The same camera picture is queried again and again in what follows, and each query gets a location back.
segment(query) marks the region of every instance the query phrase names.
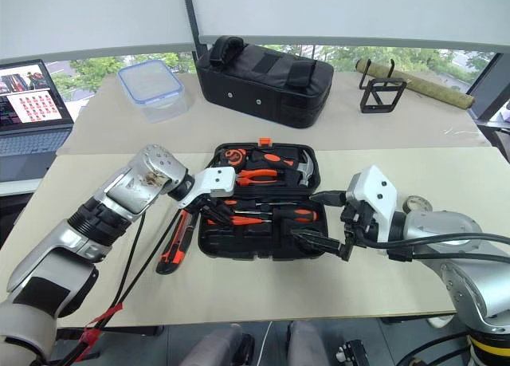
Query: beige tabletop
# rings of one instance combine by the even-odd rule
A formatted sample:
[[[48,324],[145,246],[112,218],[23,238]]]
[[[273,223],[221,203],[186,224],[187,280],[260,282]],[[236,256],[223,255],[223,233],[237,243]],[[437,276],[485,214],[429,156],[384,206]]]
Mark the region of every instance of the beige tabletop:
[[[186,88],[189,110],[152,124],[130,103],[117,78],[107,77],[58,154],[135,153],[147,143],[161,144],[171,152],[212,152],[222,143],[258,141],[261,136],[322,151],[490,145],[465,110],[410,90],[403,93],[393,112],[362,114],[361,73],[335,74],[324,110],[306,129],[209,103],[196,75],[179,78]]]
[[[320,190],[345,189],[362,168],[378,165],[399,191],[399,205],[411,194],[426,197],[436,210],[465,213],[486,232],[510,236],[510,166],[495,148],[420,148],[316,153]],[[210,154],[176,155],[200,170]],[[0,285],[44,237],[86,201],[131,155],[62,155],[0,250]],[[161,197],[147,212],[133,264],[138,269],[176,206]],[[340,209],[328,207],[328,229],[343,239]],[[117,240],[100,277],[79,310],[61,326],[83,326],[101,314],[120,281],[136,226]],[[274,262],[209,258],[194,238],[174,274],[155,273],[155,259],[117,313],[112,325],[159,325],[312,317],[362,317],[439,313],[453,309],[438,276],[419,262],[391,262],[375,250],[355,248],[349,262],[325,254],[313,260]],[[0,300],[6,297],[0,289]]]

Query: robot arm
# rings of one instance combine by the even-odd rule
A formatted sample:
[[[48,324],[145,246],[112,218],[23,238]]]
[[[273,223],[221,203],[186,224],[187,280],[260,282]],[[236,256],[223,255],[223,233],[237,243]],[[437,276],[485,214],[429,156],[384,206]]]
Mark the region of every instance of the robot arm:
[[[232,195],[234,184],[232,167],[207,168],[192,177],[170,152],[146,146],[16,267],[9,296],[0,303],[0,365],[48,360],[56,319],[80,307],[98,277],[94,263],[159,195],[168,194],[191,213],[228,223],[229,216],[211,197]]]
[[[409,214],[396,211],[397,191],[376,166],[355,175],[347,191],[320,192],[310,199],[343,207],[340,219],[344,222],[345,243],[305,229],[294,230],[295,237],[345,261],[349,260],[354,246],[384,249],[389,259],[397,261],[418,259],[445,284],[459,318],[472,333],[472,341],[476,338],[477,342],[473,343],[481,344],[482,348],[484,345],[496,348],[495,352],[503,350],[502,353],[508,354],[506,357],[510,356],[510,265],[439,258],[464,254],[508,257],[503,250],[482,239],[482,230],[472,218],[449,211],[411,211]],[[455,241],[425,245],[410,242],[446,234],[459,237]],[[401,245],[406,241],[408,246]],[[475,346],[477,354],[484,353],[480,350]]]

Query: plastic container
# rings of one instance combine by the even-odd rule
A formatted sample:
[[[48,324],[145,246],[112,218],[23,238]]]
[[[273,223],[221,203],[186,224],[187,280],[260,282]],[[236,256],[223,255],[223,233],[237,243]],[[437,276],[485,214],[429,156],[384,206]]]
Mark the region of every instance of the plastic container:
[[[127,97],[156,123],[187,110],[184,86],[162,61],[145,61],[118,72]]]

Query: blue container lid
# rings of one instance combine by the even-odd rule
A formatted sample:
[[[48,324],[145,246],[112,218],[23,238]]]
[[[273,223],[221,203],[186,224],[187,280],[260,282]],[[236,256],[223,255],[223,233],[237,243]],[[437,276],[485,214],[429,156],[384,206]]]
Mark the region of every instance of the blue container lid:
[[[167,97],[178,96],[183,86],[162,61],[145,61],[121,69],[120,81],[132,100],[146,104]]]

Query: black bag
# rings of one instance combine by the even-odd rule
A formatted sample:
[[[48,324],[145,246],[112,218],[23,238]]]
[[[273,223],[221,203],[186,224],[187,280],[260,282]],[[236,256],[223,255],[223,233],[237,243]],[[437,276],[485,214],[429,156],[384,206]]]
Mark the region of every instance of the black bag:
[[[328,98],[333,67],[224,36],[198,60],[197,74],[211,103],[306,128]]]

